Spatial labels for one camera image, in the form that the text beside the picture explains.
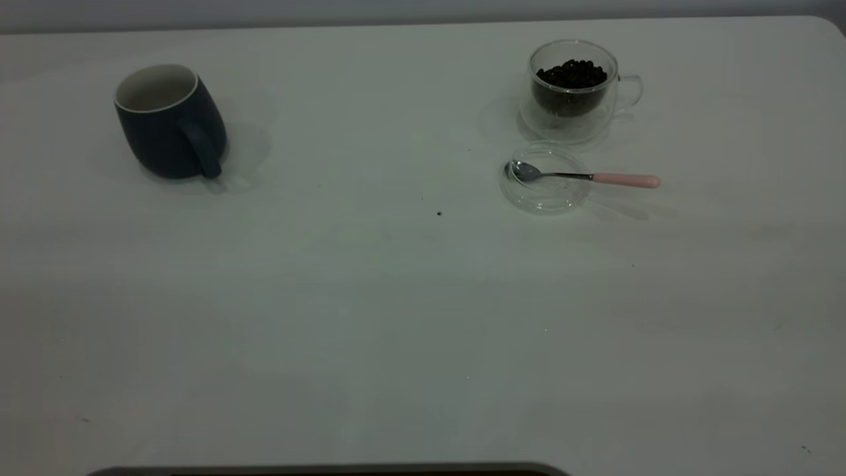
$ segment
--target mug handle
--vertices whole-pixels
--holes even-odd
[[[620,78],[620,85],[622,86],[623,83],[630,83],[633,86],[636,86],[636,92],[631,97],[626,97],[621,99],[619,93],[617,94],[617,107],[614,110],[615,114],[624,113],[630,110],[637,102],[640,100],[640,97],[643,96],[643,80],[638,75],[622,75]]]
[[[216,179],[221,174],[220,161],[217,158],[212,143],[209,141],[206,133],[199,125],[193,122],[184,121],[179,124],[179,129],[185,134],[185,137],[194,148],[194,153],[200,159],[200,169],[203,176],[207,179]]]

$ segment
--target white table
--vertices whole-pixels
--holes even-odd
[[[495,169],[529,53],[646,95],[535,217]],[[0,36],[0,473],[545,462],[846,471],[846,40],[820,19]],[[225,190],[145,174],[111,103],[195,68]]]

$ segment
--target glass cup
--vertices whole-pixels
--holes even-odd
[[[537,74],[540,69],[561,66],[571,59],[592,61],[602,67],[607,79],[596,86],[567,89],[546,83]],[[632,85],[634,94],[619,96],[621,83]],[[584,40],[559,40],[537,48],[529,58],[520,115],[539,136],[574,146],[600,135],[615,114],[632,108],[642,95],[640,76],[621,76],[617,59],[605,48]]]

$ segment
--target glass cup handle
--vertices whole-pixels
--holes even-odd
[[[620,76],[620,86],[623,86],[624,83],[629,83],[630,85],[634,86],[635,93],[632,96],[620,97],[619,92],[617,93],[617,107],[614,110],[615,114],[624,113],[630,110],[637,102],[640,100],[640,97],[643,96],[643,80],[638,75],[622,75]]]

